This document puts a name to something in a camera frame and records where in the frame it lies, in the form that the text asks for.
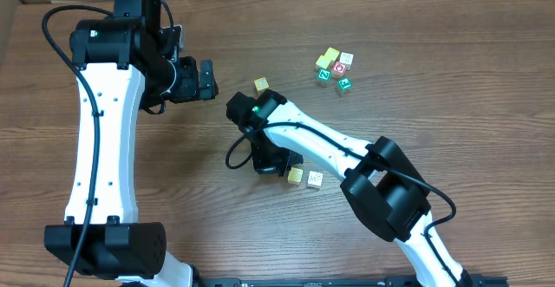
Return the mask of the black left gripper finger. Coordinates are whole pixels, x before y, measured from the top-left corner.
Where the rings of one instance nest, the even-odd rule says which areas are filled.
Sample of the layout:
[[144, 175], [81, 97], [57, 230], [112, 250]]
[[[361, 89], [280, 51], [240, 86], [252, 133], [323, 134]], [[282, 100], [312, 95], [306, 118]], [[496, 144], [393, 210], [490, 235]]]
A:
[[199, 77], [202, 82], [215, 80], [212, 60], [202, 60], [200, 62]]
[[199, 99], [208, 101], [214, 99], [219, 94], [218, 84], [215, 81], [205, 81], [199, 84]]

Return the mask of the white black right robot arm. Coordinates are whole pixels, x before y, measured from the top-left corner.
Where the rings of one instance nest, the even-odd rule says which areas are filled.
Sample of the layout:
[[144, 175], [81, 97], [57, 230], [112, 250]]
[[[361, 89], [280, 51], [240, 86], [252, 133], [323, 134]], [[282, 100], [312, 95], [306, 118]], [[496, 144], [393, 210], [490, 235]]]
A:
[[334, 175], [358, 220], [395, 242], [422, 286], [469, 286], [472, 280], [435, 227], [453, 219], [454, 202], [429, 185], [392, 140], [358, 140], [310, 118], [281, 94], [237, 92], [226, 116], [251, 144], [247, 159], [259, 174], [285, 175], [305, 159]]

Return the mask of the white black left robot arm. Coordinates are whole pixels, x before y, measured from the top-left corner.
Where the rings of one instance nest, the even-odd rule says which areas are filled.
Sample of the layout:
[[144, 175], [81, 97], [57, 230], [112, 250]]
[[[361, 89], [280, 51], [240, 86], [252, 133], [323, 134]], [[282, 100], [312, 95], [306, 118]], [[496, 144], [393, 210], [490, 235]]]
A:
[[135, 135], [140, 112], [215, 98], [212, 62], [180, 55], [183, 29], [161, 26], [164, 0], [114, 0], [97, 14], [76, 25], [62, 55], [78, 83], [80, 123], [72, 192], [62, 223], [45, 228], [45, 248], [72, 275], [195, 286], [197, 271], [168, 251], [164, 226], [139, 220]]

